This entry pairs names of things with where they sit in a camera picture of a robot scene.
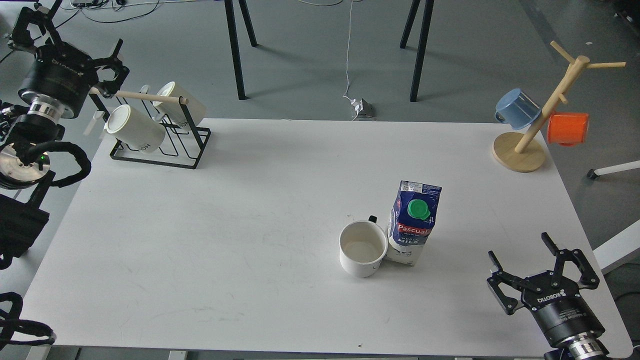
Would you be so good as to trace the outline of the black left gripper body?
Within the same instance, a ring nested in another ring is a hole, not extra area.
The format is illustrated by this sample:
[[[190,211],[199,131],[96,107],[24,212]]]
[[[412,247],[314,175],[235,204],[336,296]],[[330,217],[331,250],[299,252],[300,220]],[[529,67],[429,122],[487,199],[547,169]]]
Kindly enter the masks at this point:
[[[35,60],[18,95],[29,105],[29,116],[48,120],[75,119],[90,89],[97,86],[98,69],[106,58],[91,58],[68,42],[38,47]]]

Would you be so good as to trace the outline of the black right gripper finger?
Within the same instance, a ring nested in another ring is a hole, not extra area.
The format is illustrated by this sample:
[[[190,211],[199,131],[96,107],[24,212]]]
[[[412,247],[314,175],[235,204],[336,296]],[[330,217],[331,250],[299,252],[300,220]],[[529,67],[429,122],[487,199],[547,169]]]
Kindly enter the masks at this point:
[[[547,232],[541,233],[541,239],[555,258],[553,269],[547,271],[542,277],[542,295],[578,296],[583,289],[595,290],[599,287],[601,280],[581,249],[560,249]],[[564,275],[567,262],[577,268],[578,280],[572,280]]]
[[[487,285],[502,306],[505,314],[508,316],[513,315],[517,310],[524,307],[524,303],[521,299],[507,296],[501,285],[507,285],[522,294],[523,289],[525,289],[525,280],[505,271],[493,250],[488,251],[487,254],[495,267],[494,271],[491,272],[491,276],[486,280]]]

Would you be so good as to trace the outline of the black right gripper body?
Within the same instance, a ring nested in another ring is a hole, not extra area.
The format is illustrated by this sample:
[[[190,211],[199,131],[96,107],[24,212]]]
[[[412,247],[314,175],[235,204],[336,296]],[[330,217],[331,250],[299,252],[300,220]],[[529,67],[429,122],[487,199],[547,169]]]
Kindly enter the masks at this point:
[[[531,289],[523,289],[521,301],[551,347],[567,348],[571,339],[581,334],[597,339],[605,333],[605,327],[581,296],[575,281],[566,276],[555,279],[551,271],[525,280]]]

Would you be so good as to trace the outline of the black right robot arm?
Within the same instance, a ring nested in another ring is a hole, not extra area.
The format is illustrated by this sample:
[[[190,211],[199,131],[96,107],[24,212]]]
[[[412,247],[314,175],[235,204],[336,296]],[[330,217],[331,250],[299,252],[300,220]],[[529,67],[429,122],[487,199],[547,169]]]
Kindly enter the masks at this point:
[[[553,351],[545,360],[608,360],[599,337],[605,328],[581,294],[595,290],[600,279],[579,248],[560,249],[548,233],[542,242],[555,258],[553,269],[521,278],[505,271],[493,251],[495,269],[486,282],[506,315],[527,309]]]

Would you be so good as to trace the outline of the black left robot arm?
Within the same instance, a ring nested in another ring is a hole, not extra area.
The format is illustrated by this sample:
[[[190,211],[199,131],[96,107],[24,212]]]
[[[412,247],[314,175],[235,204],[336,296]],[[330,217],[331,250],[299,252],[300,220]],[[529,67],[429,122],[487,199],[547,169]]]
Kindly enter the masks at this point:
[[[52,187],[84,180],[92,165],[75,143],[63,141],[61,119],[75,119],[87,97],[112,98],[130,69],[119,59],[123,41],[111,55],[93,58],[63,41],[53,18],[61,1],[51,7],[36,2],[23,7],[7,45],[30,53],[34,62],[18,95],[25,105],[1,105],[1,187],[22,191],[33,187],[26,202],[2,194],[0,223],[1,269],[9,268],[41,234],[50,214],[41,204]]]

